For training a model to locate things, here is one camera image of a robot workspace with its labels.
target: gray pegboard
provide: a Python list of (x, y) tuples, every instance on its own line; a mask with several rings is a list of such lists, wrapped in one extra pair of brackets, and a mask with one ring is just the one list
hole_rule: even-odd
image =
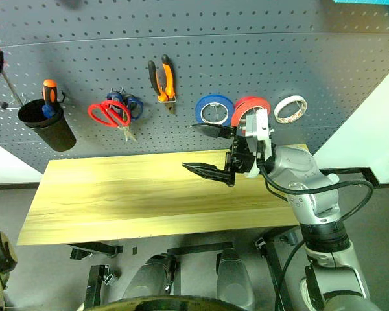
[[(229, 141), (208, 139), (189, 128), (196, 122), (197, 100), (210, 93), (234, 102), (258, 95), (272, 108), (289, 95), (303, 95), (309, 109), (300, 120), (278, 124), (271, 115), (270, 123), (275, 143), (307, 143), (315, 152), (389, 72), (388, 6), (331, 1), (210, 1), (204, 9), (196, 1), (64, 4), (74, 2), (24, 1), (17, 9), (0, 2), (0, 20), (6, 16), (4, 25), (17, 25), (0, 29), (0, 38), (7, 45), (6, 72), (18, 92), (40, 98), (42, 81), (53, 78), (68, 96), (65, 116), (78, 140), (68, 152), (47, 147), (18, 121), (17, 110), (0, 110), (0, 145), (40, 171), (50, 159), (226, 148)], [(258, 29), (258, 24), (266, 26)], [(139, 32), (110, 34), (110, 29)], [(72, 31), (74, 38), (68, 35)], [(176, 115), (156, 102), (148, 80), (147, 61), (159, 65), (164, 53), (176, 71)], [(142, 119), (132, 125), (138, 143), (125, 142), (120, 130), (88, 117), (87, 107), (102, 101), (111, 87), (124, 87), (146, 104)], [(1, 79), (0, 99), (11, 99)]]

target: wooden tabletop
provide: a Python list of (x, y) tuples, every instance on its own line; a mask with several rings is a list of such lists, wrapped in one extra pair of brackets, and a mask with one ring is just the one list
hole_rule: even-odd
[(227, 150), (49, 161), (18, 244), (62, 244), (295, 225), (263, 178), (228, 187), (182, 162), (223, 168)]

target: red scissors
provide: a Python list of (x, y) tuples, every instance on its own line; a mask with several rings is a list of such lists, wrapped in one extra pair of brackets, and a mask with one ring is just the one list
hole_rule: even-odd
[[(120, 116), (117, 112), (115, 112), (113, 106), (124, 111), (126, 115), (126, 120), (124, 120), (122, 116)], [(94, 114), (94, 111), (96, 109), (99, 109), (101, 113), (107, 118), (108, 121), (104, 121), (98, 118)], [(123, 104), (115, 100), (104, 100), (100, 104), (90, 105), (88, 107), (88, 115), (98, 123), (101, 123), (105, 126), (111, 126), (112, 128), (129, 126), (131, 121), (130, 110), (126, 106), (124, 106)]]

